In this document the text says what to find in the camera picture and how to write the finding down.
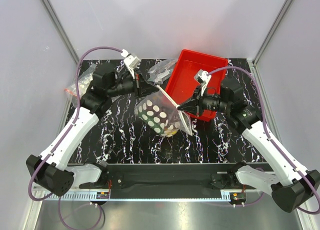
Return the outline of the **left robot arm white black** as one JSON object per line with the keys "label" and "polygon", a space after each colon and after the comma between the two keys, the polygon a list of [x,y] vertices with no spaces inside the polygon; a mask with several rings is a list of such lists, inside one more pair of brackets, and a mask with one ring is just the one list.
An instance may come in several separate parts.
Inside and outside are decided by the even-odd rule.
{"label": "left robot arm white black", "polygon": [[100,164],[84,164],[68,167],[68,162],[86,134],[112,106],[112,98],[133,93],[137,98],[158,91],[136,71],[118,77],[114,71],[94,71],[86,93],[78,102],[77,109],[56,139],[38,156],[26,160],[31,175],[28,194],[31,199],[32,185],[36,183],[51,194],[63,196],[70,188],[92,183],[103,188],[108,183],[105,168]]}

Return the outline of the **polka dot zip bag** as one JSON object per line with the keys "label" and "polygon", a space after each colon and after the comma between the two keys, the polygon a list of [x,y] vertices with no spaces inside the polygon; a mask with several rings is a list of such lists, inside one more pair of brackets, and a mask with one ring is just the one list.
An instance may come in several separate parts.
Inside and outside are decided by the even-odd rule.
{"label": "polka dot zip bag", "polygon": [[158,135],[169,138],[178,131],[192,135],[190,116],[178,110],[179,105],[159,85],[157,88],[135,107],[134,114]]}

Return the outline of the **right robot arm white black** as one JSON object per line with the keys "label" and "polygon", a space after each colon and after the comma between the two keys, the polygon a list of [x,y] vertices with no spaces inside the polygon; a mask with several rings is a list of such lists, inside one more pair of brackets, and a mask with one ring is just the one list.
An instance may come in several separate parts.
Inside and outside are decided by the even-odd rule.
{"label": "right robot arm white black", "polygon": [[223,113],[228,125],[248,140],[274,171],[271,175],[238,163],[228,171],[230,187],[254,187],[270,195],[277,206],[287,213],[298,209],[315,195],[320,186],[319,171],[310,171],[299,163],[264,126],[261,114],[245,104],[243,89],[237,81],[225,79],[220,93],[209,95],[206,89],[209,81],[200,77],[195,80],[198,84],[192,97],[178,109],[197,117],[206,110]]}

